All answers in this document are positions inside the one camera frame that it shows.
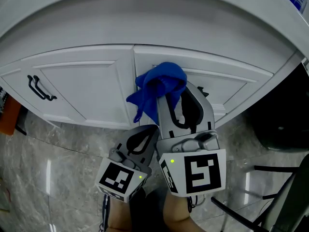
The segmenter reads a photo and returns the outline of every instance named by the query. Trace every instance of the white cabinet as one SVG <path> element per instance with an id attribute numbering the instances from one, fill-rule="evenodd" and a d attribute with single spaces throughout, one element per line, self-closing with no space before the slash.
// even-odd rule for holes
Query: white cabinet
<path id="1" fill-rule="evenodd" d="M 49 120 L 129 129 L 136 107 L 126 102 L 135 91 L 132 45 L 87 46 L 52 51 L 0 69 L 20 96 Z M 27 75 L 37 75 L 56 100 L 40 99 Z"/>
<path id="2" fill-rule="evenodd" d="M 253 95 L 273 75 L 230 58 L 172 47 L 137 45 L 134 57 L 137 76 L 165 61 L 181 66 L 188 81 L 209 93 L 207 99 L 214 109 L 215 121 Z M 180 104 L 175 110 L 182 120 Z M 150 122 L 146 115 L 140 120 L 142 125 Z"/>

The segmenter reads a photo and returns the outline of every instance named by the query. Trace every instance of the black chair leg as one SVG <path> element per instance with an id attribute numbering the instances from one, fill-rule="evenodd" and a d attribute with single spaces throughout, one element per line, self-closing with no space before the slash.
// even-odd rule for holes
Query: black chair leg
<path id="1" fill-rule="evenodd" d="M 260 226 L 257 226 L 256 224 L 250 222 L 246 218 L 242 217 L 241 215 L 239 215 L 235 211 L 231 210 L 230 208 L 228 208 L 227 206 L 225 206 L 224 204 L 222 204 L 221 202 L 216 200 L 214 197 L 211 198 L 211 202 L 213 202 L 221 210 L 223 210 L 224 212 L 229 214 L 232 218 L 236 219 L 238 222 L 240 222 L 241 224 L 243 224 L 244 226 L 246 226 L 250 230 L 252 230 L 254 232 L 268 232 L 268 230 L 261 228 Z"/>
<path id="2" fill-rule="evenodd" d="M 21 129 L 18 125 L 15 125 L 15 129 L 18 130 L 21 134 L 27 136 L 27 133 L 23 129 Z"/>
<path id="3" fill-rule="evenodd" d="M 254 166 L 254 170 L 268 171 L 268 172 L 281 172 L 281 173 L 294 173 L 298 167 L 267 167 L 267 166 Z"/>
<path id="4" fill-rule="evenodd" d="M 262 199 L 265 200 L 265 199 L 273 199 L 277 196 L 277 194 L 270 194 L 270 195 L 266 195 L 266 196 L 263 196 Z"/>

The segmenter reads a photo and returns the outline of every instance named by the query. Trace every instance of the marble floor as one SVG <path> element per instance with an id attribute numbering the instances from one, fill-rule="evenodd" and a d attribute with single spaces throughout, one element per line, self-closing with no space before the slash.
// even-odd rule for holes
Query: marble floor
<path id="1" fill-rule="evenodd" d="M 94 179 L 102 157 L 108 155 L 123 131 L 65 123 L 54 128 L 31 112 L 23 126 L 27 136 L 17 131 L 13 136 L 0 135 L 0 177 L 11 195 L 10 203 L 0 197 L 0 208 L 10 209 L 9 213 L 0 212 L 2 229 L 97 232 L 103 195 L 94 186 Z M 225 232 L 246 232 L 249 230 L 213 205 L 210 197 L 254 220 L 269 204 L 261 196 L 276 193 L 290 174 L 253 171 L 252 166 L 299 166 L 306 153 L 266 150 L 244 115 L 221 126 L 218 133 L 220 146 L 227 151 L 226 189 L 207 195 L 191 216 L 208 232 L 222 228 Z M 151 168 L 146 193 L 166 185 L 155 156 Z"/>

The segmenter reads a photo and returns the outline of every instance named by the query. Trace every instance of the white countertop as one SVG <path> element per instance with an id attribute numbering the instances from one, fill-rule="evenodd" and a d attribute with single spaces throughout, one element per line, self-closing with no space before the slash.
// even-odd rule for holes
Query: white countertop
<path id="1" fill-rule="evenodd" d="M 0 37 L 36 11 L 61 0 L 0 0 Z M 309 25 L 289 0 L 222 0 L 266 22 L 309 58 Z"/>

